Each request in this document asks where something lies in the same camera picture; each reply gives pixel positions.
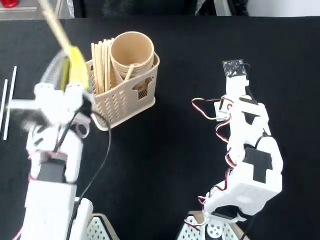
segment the paper cup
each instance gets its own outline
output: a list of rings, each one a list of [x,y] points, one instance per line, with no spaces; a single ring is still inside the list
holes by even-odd
[[[130,65],[134,65],[130,77],[143,74],[153,64],[155,47],[151,39],[137,31],[118,35],[112,45],[110,57],[122,78],[127,76]]]

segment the red object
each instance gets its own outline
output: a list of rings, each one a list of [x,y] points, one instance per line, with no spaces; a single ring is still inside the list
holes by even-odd
[[[18,0],[0,0],[5,8],[14,8],[19,4]]]

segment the perforated base plate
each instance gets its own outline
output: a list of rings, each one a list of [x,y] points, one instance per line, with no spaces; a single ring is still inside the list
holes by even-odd
[[[100,217],[93,217],[86,228],[87,240],[111,240]]]
[[[187,216],[186,220],[191,224],[197,224],[194,216]],[[206,225],[198,227],[183,224],[176,240],[238,240],[229,224],[217,220],[210,220]]]

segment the white wall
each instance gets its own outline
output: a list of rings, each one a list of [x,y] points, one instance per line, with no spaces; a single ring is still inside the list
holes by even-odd
[[[249,0],[247,10],[256,17],[320,16],[320,0]]]

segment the circuit board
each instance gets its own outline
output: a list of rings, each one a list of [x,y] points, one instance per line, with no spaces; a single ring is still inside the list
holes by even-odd
[[[227,78],[236,76],[246,76],[246,68],[242,59],[222,62],[224,74]]]

